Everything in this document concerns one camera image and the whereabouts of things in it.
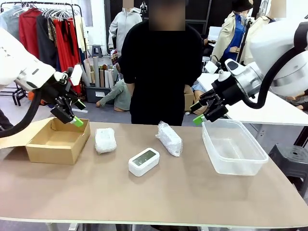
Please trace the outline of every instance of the black sweater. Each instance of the black sweater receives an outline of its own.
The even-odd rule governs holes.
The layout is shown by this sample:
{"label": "black sweater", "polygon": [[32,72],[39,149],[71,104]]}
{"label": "black sweater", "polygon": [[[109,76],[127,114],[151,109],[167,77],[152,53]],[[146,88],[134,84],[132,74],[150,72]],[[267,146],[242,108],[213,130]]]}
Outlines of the black sweater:
{"label": "black sweater", "polygon": [[151,31],[149,22],[135,25],[126,35],[121,72],[126,83],[135,83],[130,112],[183,116],[184,86],[202,73],[203,44],[189,25],[185,31]]}

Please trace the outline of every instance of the beige coat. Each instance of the beige coat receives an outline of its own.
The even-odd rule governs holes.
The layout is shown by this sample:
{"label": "beige coat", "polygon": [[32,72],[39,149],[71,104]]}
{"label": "beige coat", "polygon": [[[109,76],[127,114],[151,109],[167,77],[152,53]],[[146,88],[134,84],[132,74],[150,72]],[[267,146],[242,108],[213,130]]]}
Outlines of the beige coat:
{"label": "beige coat", "polygon": [[218,40],[212,53],[212,56],[215,55],[218,60],[222,58],[223,53],[230,45],[235,34],[235,14],[233,12],[229,14],[225,20],[225,23],[221,27],[222,29],[219,33]]}
{"label": "beige coat", "polygon": [[254,61],[254,58],[251,54],[250,51],[250,42],[251,39],[268,23],[270,22],[270,20],[265,17],[259,17],[250,27],[248,34],[247,34],[247,38],[246,38],[246,44],[244,46],[243,49],[243,54],[241,56],[241,60],[240,62],[244,61],[245,65],[248,65],[250,63],[252,63]]}

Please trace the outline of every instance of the white wrapped package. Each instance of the white wrapped package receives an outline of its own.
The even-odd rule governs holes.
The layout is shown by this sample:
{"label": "white wrapped package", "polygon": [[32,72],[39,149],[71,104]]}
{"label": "white wrapped package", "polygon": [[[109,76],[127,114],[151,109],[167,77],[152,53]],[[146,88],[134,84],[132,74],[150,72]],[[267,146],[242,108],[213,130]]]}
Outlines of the white wrapped package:
{"label": "white wrapped package", "polygon": [[183,149],[183,141],[178,134],[166,123],[160,122],[156,137],[162,142],[171,155],[179,157]]}
{"label": "white wrapped package", "polygon": [[95,150],[98,154],[116,149],[115,131],[112,128],[99,128],[95,131]]}

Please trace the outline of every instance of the plastic stool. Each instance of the plastic stool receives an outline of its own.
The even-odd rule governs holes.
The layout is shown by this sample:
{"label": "plastic stool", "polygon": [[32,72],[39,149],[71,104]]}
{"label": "plastic stool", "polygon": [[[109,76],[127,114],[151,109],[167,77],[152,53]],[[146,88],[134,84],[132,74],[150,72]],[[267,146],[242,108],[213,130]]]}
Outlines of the plastic stool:
{"label": "plastic stool", "polygon": [[285,147],[276,144],[269,157],[304,197],[308,188],[308,151],[299,146]]}
{"label": "plastic stool", "polygon": [[93,45],[92,46],[92,57],[98,56],[99,58],[103,57],[103,51],[100,45]]}

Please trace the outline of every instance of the clear plastic container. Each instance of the clear plastic container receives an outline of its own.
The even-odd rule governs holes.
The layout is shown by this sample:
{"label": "clear plastic container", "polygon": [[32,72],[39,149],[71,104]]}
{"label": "clear plastic container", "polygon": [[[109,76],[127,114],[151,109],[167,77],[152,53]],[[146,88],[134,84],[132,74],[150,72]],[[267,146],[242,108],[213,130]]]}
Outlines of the clear plastic container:
{"label": "clear plastic container", "polygon": [[217,173],[254,176],[269,156],[239,121],[218,119],[202,123],[202,138]]}

